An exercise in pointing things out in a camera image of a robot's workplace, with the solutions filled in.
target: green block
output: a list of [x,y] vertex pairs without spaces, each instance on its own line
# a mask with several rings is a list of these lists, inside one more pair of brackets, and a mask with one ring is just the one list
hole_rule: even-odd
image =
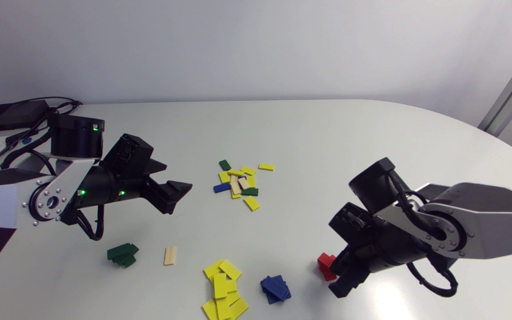
[[245,190],[242,190],[242,195],[254,195],[254,196],[257,196],[258,195],[258,188],[248,188],[248,189],[245,189]]
[[108,260],[112,260],[116,257],[126,255],[126,254],[130,253],[131,250],[132,250],[132,246],[129,243],[125,243],[123,245],[118,245],[118,247],[108,250]]
[[126,260],[124,260],[123,263],[119,263],[119,264],[124,265],[126,267],[130,267],[130,265],[132,265],[135,261],[136,261],[136,258],[134,256],[129,256],[128,258],[126,258]]
[[227,172],[228,170],[232,169],[232,168],[230,167],[230,164],[228,164],[228,161],[227,161],[227,160],[222,160],[222,161],[220,161],[220,162],[219,162],[219,164],[221,165],[222,170],[224,170],[224,171],[226,171],[226,172]]

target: black cable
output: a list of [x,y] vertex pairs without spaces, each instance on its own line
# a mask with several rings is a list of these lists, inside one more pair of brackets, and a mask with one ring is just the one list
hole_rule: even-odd
[[448,282],[449,282],[450,288],[449,289],[443,289],[443,288],[439,288],[439,287],[429,283],[424,277],[422,277],[420,272],[418,272],[416,267],[414,267],[413,263],[407,263],[406,267],[408,267],[408,270],[410,270],[410,273],[412,273],[412,275],[418,281],[420,281],[421,285],[425,286],[426,288],[428,288],[428,290],[430,290],[431,292],[433,292],[433,293],[435,293],[435,294],[437,294],[439,296],[443,296],[444,298],[449,298],[450,296],[455,295],[455,293],[457,292],[457,285],[458,285],[458,283],[457,283],[456,278],[453,275],[453,273],[451,271],[449,271],[449,270],[446,270],[446,271],[443,271],[443,272],[439,273],[440,275],[442,275],[442,277],[446,278],[448,280]]
[[102,239],[102,235],[104,235],[104,205],[98,205],[97,219],[94,221],[96,222],[96,233],[92,231],[90,222],[88,219],[86,219],[86,216],[84,216],[84,213],[82,213],[80,210],[76,212],[76,222],[90,239],[94,241]]
[[51,176],[56,176],[55,169],[52,167],[51,162],[48,161],[46,156],[43,156],[43,154],[35,150],[29,150],[27,152],[39,158],[44,163],[44,165],[47,166],[48,172],[51,173]]

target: wooden block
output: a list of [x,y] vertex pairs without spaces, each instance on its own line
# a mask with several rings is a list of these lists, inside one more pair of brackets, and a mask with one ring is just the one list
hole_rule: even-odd
[[251,188],[256,188],[256,179],[254,178],[254,176],[246,177],[246,181],[248,181],[248,184],[250,185]]
[[215,300],[208,300],[207,303],[203,304],[203,310],[205,310],[205,314],[209,320],[219,320],[219,316],[217,315],[217,304]]
[[221,270],[219,268],[219,265],[224,261],[223,259],[209,265],[209,267],[206,267],[203,271],[205,271],[205,275],[207,275],[207,278],[211,278],[213,275],[216,275]]
[[230,306],[230,316],[235,320],[246,310],[248,310],[248,304],[244,299],[240,298]]
[[248,176],[253,176],[256,174],[256,170],[249,168],[247,166],[243,166],[242,168],[240,168],[240,170],[246,172],[246,174],[248,174]]
[[177,254],[177,247],[166,247],[165,248],[165,260],[163,265],[175,264],[175,255]]
[[228,174],[231,176],[244,176],[244,171],[230,169],[230,170],[228,170]]
[[240,184],[240,186],[243,188],[243,189],[248,189],[250,188],[250,184],[248,184],[248,181],[246,180],[246,178],[242,177],[238,180],[238,184]]
[[230,195],[232,195],[233,199],[240,199],[241,194],[233,194],[232,189],[230,189]]
[[226,280],[226,292],[238,291],[236,280]]
[[230,182],[230,190],[232,190],[233,195],[240,194],[242,190],[240,190],[240,186],[238,186],[238,182],[232,183]]
[[230,182],[230,178],[228,177],[228,172],[220,172],[219,178],[221,180],[221,183],[223,183],[223,184]]
[[219,268],[226,273],[232,280],[238,279],[242,272],[238,270],[238,268],[234,267],[234,265],[227,259],[222,261],[219,265]]
[[258,210],[260,208],[260,205],[258,204],[256,199],[254,199],[254,197],[251,195],[244,198],[244,202],[248,205],[248,207],[250,207],[252,211]]
[[254,195],[254,196],[257,196],[258,195],[258,188],[244,189],[244,190],[242,190],[242,192],[240,194],[241,195]]
[[217,273],[215,275],[215,299],[219,300],[222,298],[226,298],[226,273]]
[[229,304],[233,304],[236,302],[236,300],[240,299],[240,294],[238,291],[229,292],[228,296],[226,296],[226,299],[228,299]]
[[276,166],[274,166],[273,164],[260,164],[258,166],[258,169],[270,170],[271,172],[274,171],[275,168],[276,168]]
[[230,318],[230,304],[228,303],[228,299],[226,297],[222,299],[216,300],[217,304],[217,315],[219,316],[219,320],[225,320]]

